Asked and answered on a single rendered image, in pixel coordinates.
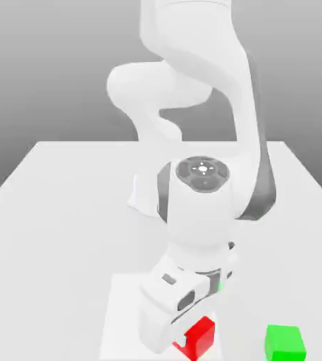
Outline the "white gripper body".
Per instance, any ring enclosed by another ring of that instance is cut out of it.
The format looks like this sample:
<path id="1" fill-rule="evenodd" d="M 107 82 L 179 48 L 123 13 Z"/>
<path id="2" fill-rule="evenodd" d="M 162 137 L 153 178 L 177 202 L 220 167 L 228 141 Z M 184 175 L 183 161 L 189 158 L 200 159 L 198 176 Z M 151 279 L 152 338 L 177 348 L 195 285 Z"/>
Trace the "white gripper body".
<path id="1" fill-rule="evenodd" d="M 205 298 L 196 302 L 178 316 L 166 312 L 146 298 L 142 298 L 139 307 L 138 333 L 140 340 L 153 353 L 163 353 L 173 342 L 185 344 L 185 332 L 202 317 L 211 317 L 216 301 Z"/>

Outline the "small red cube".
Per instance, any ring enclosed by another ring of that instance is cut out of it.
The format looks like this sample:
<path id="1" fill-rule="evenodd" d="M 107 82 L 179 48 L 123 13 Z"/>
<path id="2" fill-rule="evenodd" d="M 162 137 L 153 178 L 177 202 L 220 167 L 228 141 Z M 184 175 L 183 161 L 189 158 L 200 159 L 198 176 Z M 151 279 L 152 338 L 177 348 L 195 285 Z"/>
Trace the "small red cube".
<path id="1" fill-rule="evenodd" d="M 176 341 L 173 345 L 189 360 L 197 361 L 213 345 L 214 334 L 215 322 L 204 316 L 185 332 L 184 346 Z"/>

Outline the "small green cube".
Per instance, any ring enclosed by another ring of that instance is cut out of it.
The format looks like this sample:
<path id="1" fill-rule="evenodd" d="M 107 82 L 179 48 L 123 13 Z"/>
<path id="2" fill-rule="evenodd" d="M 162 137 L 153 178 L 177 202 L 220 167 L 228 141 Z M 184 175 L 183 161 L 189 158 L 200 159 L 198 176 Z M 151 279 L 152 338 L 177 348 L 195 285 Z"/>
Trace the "small green cube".
<path id="1" fill-rule="evenodd" d="M 297 326 L 269 324 L 264 350 L 266 361 L 305 361 L 306 348 Z"/>

